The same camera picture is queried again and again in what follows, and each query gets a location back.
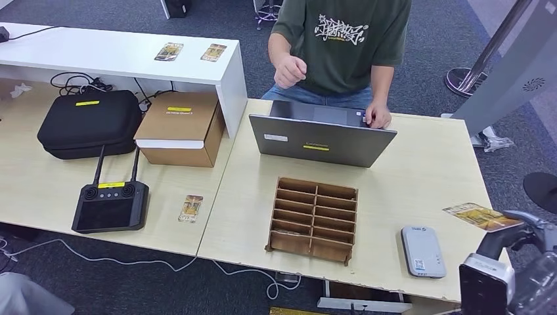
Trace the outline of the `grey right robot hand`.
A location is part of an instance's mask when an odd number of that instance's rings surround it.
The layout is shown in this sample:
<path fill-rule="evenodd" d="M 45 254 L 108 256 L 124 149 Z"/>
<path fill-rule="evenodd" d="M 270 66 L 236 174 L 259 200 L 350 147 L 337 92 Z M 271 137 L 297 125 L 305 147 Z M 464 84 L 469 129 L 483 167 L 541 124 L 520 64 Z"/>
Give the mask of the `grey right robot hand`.
<path fill-rule="evenodd" d="M 527 244 L 534 245 L 541 253 L 556 252 L 555 224 L 523 211 L 503 211 L 502 215 L 522 223 L 486 233 L 476 254 L 497 261 L 504 248 L 518 251 Z"/>

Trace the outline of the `person's left hand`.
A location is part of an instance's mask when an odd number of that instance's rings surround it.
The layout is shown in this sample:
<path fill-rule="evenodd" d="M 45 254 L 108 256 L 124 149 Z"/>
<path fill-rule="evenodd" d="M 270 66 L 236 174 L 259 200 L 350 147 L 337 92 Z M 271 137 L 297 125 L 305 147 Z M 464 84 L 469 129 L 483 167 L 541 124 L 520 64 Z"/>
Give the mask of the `person's left hand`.
<path fill-rule="evenodd" d="M 385 129 L 391 123 L 391 112 L 383 101 L 373 100 L 365 111 L 366 124 L 374 129 Z"/>

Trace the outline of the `person's right hand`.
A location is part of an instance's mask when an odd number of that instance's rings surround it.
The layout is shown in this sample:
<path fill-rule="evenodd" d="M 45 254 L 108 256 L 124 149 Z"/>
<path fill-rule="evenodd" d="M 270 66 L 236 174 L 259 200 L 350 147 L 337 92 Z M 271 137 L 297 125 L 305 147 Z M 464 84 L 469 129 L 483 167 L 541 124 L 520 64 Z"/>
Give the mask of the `person's right hand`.
<path fill-rule="evenodd" d="M 307 74 L 307 64 L 296 56 L 286 53 L 273 61 L 275 67 L 275 83 L 283 88 L 288 89 L 296 83 L 305 80 Z"/>

